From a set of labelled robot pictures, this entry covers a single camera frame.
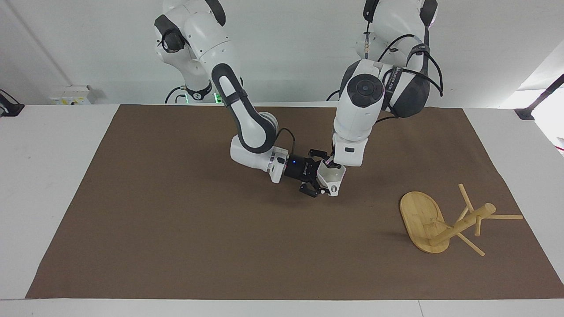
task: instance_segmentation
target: white wall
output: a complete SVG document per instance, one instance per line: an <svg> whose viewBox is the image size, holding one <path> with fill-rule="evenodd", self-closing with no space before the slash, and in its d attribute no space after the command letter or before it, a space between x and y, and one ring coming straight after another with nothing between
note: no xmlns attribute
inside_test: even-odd
<svg viewBox="0 0 564 317"><path fill-rule="evenodd" d="M24 27L4 19L7 3L39 45L22 43L9 30ZM26 80L45 95L68 77L72 84L90 85L101 103L161 103L182 84L180 74L153 52L160 0L0 0L0 5L0 53L7 56L0 60L0 83L16 78L9 88L25 95L23 100ZM253 101L324 100L358 59L354 45L365 28L364 0L223 0L222 5ZM562 16L562 0L439 1L431 47L446 95L431 93L429 105L499 105L562 41ZM41 47L54 65L38 52ZM37 94L29 100L37 102Z"/></svg>
<svg viewBox="0 0 564 317"><path fill-rule="evenodd" d="M564 74L564 41L525 80L519 90L546 89L562 74Z"/></svg>

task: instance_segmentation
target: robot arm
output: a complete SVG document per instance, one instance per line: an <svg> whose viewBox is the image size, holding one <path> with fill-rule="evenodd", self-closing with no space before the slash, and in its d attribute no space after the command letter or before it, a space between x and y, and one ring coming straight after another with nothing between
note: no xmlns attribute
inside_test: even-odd
<svg viewBox="0 0 564 317"><path fill-rule="evenodd" d="M440 87L428 78L429 63L435 63L430 56L429 26L436 11L436 0L367 0L364 16L377 32L364 34L363 50L358 53L365 59L349 66L341 83L333 124L335 163L362 165L368 136L381 110L406 118L423 110L431 84L442 95L440 70ZM371 54L370 39L389 43L379 58ZM395 64L380 63L390 49Z"/></svg>
<svg viewBox="0 0 564 317"><path fill-rule="evenodd" d="M192 89L203 98L211 91L211 82L216 86L238 130L231 141L233 160L268 172L274 183L282 175L298 179L300 191L310 196L337 196L345 165L362 164L380 111L408 117L423 109L430 89L429 60L434 62L428 27L436 4L436 0L367 0L370 9L365 10L369 13L365 18L378 31L373 40L389 45L375 61L369 49L372 35L365 33L361 54L365 59L351 65L342 80L331 155L311 150L309 157L302 157L274 146L278 123L269 113L257 113L242 87L240 63L222 28L225 14L218 0L166 0L164 14L155 21L160 38L157 53L180 70L189 92ZM388 50L404 60L390 63L385 56ZM380 63L382 58L388 63Z"/></svg>
<svg viewBox="0 0 564 317"><path fill-rule="evenodd" d="M257 113L239 81L240 62L233 43L222 28L225 15L219 2L175 1L172 5L165 4L164 8L171 9L155 20L161 37L160 47L164 51L164 54L160 52L162 59L177 67L187 84L191 80L205 82L202 80L204 74L211 78L233 115L240 145L252 154L272 151L276 119L270 114ZM205 85L211 91L209 80ZM245 161L244 158L233 159Z"/></svg>

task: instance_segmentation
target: black clamp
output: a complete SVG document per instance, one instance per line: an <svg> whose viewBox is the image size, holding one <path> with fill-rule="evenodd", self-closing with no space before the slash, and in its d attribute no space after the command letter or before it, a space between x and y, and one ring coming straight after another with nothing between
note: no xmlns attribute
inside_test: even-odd
<svg viewBox="0 0 564 317"><path fill-rule="evenodd" d="M315 161L314 157L319 157L321 160ZM327 188L323 188L317 180L317 171L322 163L328 168L338 169L341 167L331 160L327 152L311 149L309 157L291 154L287 160L284 176L300 180L302 184L299 187L299 192L316 198L322 192L329 191Z"/></svg>
<svg viewBox="0 0 564 317"><path fill-rule="evenodd" d="M203 100L212 91L212 82L210 81L208 86L202 90L196 91L186 87L186 91L194 100Z"/></svg>
<svg viewBox="0 0 564 317"><path fill-rule="evenodd" d="M0 94L0 117L16 117L24 109L25 105L11 103L6 97Z"/></svg>
<svg viewBox="0 0 564 317"><path fill-rule="evenodd" d="M367 22L372 23L374 21L374 13L376 12L379 1L380 0L366 0L362 15Z"/></svg>
<svg viewBox="0 0 564 317"><path fill-rule="evenodd" d="M540 96L530 106L525 109L515 109L515 113L519 116L519 118L521 118L521 120L534 120L535 117L533 117L532 111L562 85L564 85L564 74L562 74L562 76L555 80L555 82L553 82L542 94L540 94Z"/></svg>
<svg viewBox="0 0 564 317"><path fill-rule="evenodd" d="M394 108L391 106L390 101L391 97L394 95L395 89L398 87L399 79L402 76L403 68L402 67L392 67L390 79L385 84L385 92L384 92L384 102L382 103L382 111L386 110L386 108L390 108L392 114L397 117L397 114L394 111Z"/></svg>
<svg viewBox="0 0 564 317"><path fill-rule="evenodd" d="M411 59L411 56L413 56L413 54L416 54L416 55L431 54L431 48L429 47L429 45L427 45L425 43L421 43L421 44L414 46L411 49L411 52L409 52L409 55L407 55L406 65L409 64L409 60Z"/></svg>

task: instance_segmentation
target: table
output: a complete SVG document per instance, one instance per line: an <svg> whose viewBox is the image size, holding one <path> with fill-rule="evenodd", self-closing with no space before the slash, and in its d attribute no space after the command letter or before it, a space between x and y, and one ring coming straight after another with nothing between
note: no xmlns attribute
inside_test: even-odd
<svg viewBox="0 0 564 317"><path fill-rule="evenodd" d="M336 103L256 106L334 107ZM0 316L156 314L325 316L560 316L562 300L164 301L22 300L118 105L34 105L0 118ZM511 110L466 109L493 164L564 280L564 158Z"/></svg>

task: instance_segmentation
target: brown paper sheet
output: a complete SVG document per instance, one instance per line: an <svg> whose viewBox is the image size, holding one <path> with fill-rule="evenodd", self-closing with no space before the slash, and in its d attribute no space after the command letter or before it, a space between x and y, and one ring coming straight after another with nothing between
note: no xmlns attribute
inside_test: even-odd
<svg viewBox="0 0 564 317"><path fill-rule="evenodd" d="M267 110L298 154L329 150L335 109ZM312 199L296 180L272 184L233 162L235 134L223 107L120 106L27 298L564 297L526 221L467 230L483 258L458 238L436 255L411 243L399 212L409 191L435 198L449 223L464 207L459 183L474 206L520 214L460 109L378 124L339 197Z"/></svg>

